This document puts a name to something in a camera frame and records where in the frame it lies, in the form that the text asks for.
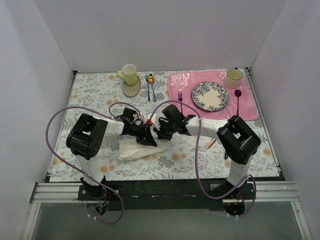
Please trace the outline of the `white cloth napkin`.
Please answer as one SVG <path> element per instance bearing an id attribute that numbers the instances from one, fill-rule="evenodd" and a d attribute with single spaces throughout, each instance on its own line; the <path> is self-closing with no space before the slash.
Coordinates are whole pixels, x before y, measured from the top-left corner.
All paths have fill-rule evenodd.
<path id="1" fill-rule="evenodd" d="M 119 159 L 120 161 L 133 161 L 151 155 L 159 154 L 169 148 L 168 141 L 156 140 L 157 146 L 148 146 L 138 144 L 133 138 L 119 141 Z"/>

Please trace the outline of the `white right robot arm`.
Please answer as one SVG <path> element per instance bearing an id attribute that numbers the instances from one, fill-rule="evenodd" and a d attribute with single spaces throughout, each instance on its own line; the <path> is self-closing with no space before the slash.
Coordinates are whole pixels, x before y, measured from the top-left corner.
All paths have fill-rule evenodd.
<path id="1" fill-rule="evenodd" d="M 249 178 L 249 166 L 256 154 L 261 139 L 238 115 L 219 123 L 216 120 L 202 118 L 200 114 L 191 109 L 195 114 L 184 116 L 174 105 L 170 104 L 162 110 L 163 116 L 154 117 L 152 112 L 148 122 L 153 125 L 153 131 L 159 139 L 169 140 L 173 134 L 197 136 L 195 143 L 195 174 L 198 185 L 203 194 L 211 200 L 221 200 L 227 196 L 237 199 L 245 192 L 244 186 Z M 226 178 L 226 193 L 220 196 L 211 196 L 204 189 L 198 171 L 198 153 L 200 137 L 218 139 L 228 157 L 231 159 L 229 174 Z"/>

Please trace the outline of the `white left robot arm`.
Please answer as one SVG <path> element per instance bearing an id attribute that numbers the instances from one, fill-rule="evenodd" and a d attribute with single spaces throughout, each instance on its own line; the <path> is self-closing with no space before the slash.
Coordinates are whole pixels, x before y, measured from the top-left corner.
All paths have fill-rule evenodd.
<path id="1" fill-rule="evenodd" d="M 97 154 L 100 151 L 105 135 L 129 135 L 135 137 L 134 144 L 141 149 L 148 146 L 150 149 L 159 149 L 151 134 L 150 122 L 144 119 L 137 111 L 125 108 L 116 118 L 95 118 L 83 113 L 66 139 L 66 146 L 76 156 L 80 163 L 83 177 L 80 178 L 85 191 L 95 200 L 106 196 L 106 178 L 100 170 Z"/>

